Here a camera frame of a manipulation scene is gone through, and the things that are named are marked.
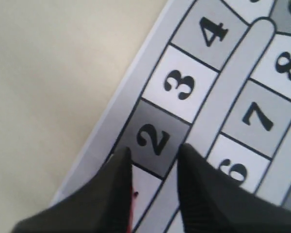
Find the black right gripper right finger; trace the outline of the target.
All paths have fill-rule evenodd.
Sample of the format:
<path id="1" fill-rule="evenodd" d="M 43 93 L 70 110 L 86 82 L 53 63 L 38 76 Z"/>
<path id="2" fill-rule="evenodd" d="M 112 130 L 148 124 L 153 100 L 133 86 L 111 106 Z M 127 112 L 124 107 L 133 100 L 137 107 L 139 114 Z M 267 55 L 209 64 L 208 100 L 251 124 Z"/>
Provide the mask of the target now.
<path id="1" fill-rule="evenodd" d="M 178 200 L 186 233 L 291 233 L 291 211 L 246 192 L 190 144 L 181 144 Z"/>

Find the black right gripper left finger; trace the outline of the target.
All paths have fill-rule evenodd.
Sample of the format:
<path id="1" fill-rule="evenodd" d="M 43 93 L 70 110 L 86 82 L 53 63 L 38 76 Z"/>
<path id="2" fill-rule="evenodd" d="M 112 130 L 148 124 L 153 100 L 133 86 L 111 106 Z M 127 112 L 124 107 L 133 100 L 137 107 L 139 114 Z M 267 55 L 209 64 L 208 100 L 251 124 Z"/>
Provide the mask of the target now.
<path id="1" fill-rule="evenodd" d="M 31 217 L 14 233 L 130 233 L 132 161 L 129 148 L 117 150 L 79 190 Z"/>

